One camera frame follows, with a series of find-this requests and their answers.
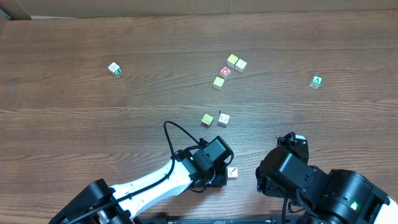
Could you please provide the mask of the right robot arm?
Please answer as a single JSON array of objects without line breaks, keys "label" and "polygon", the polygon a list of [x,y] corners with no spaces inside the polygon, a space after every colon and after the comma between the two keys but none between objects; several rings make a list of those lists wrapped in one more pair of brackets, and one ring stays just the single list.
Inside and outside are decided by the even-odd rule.
[{"label": "right robot arm", "polygon": [[257,191],[283,199],[281,223],[288,213],[296,223],[397,223],[397,203],[362,174],[344,169],[329,173],[308,164],[308,141],[295,132],[277,138],[276,147],[256,169]]}]

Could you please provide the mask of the white block with brush picture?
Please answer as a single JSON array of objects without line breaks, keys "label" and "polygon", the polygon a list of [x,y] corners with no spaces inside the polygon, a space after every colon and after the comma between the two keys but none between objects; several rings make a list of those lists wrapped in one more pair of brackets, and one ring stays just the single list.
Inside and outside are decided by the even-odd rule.
[{"label": "white block with brush picture", "polygon": [[237,179],[238,178],[238,168],[237,167],[228,167],[227,168],[227,176],[229,179]]}]

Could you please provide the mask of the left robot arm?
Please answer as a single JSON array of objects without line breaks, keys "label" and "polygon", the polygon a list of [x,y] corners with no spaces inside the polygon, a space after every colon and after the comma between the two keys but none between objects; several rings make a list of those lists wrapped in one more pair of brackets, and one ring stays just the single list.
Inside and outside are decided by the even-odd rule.
[{"label": "left robot arm", "polygon": [[210,186],[232,159],[230,149],[190,146],[172,154],[166,165],[140,179],[109,186],[98,179],[61,209],[51,223],[132,223],[161,200]]}]

